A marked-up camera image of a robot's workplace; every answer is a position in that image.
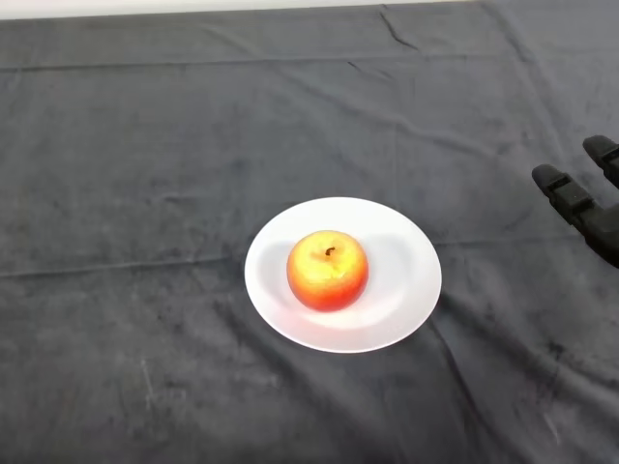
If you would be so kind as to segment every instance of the yellow apple skin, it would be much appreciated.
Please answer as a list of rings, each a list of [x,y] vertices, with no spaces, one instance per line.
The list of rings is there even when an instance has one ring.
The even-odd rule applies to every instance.
[[[305,306],[335,311],[352,304],[368,283],[364,249],[348,234],[321,230],[292,248],[286,264],[288,284]]]

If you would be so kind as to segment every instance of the white plate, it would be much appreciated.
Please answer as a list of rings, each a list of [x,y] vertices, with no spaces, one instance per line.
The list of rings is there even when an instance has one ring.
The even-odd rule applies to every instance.
[[[336,312],[305,307],[286,278],[290,250],[318,230],[351,235],[368,256],[366,290]],[[396,343],[426,321],[438,301],[441,266],[424,232],[397,211],[357,198],[321,198],[262,228],[248,252],[245,283],[257,311],[280,334],[316,350],[362,353]]]

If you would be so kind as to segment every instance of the apple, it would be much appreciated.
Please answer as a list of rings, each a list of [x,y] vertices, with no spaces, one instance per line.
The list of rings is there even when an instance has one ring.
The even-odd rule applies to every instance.
[[[292,248],[286,264],[292,293],[305,306],[334,311],[353,303],[368,283],[368,259],[348,234],[321,230]]]

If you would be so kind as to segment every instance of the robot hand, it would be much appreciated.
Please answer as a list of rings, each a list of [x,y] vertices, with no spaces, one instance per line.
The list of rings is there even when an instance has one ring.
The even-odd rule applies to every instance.
[[[603,135],[582,142],[587,155],[619,189],[619,145]],[[533,169],[533,180],[552,207],[585,238],[587,245],[619,268],[619,204],[601,208],[569,174],[542,164]]]

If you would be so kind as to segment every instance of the white wall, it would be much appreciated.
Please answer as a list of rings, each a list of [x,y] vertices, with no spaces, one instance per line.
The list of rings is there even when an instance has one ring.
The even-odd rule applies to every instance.
[[[426,3],[427,1],[389,0],[387,3]],[[377,0],[0,0],[0,19],[265,10],[380,3],[385,2]]]

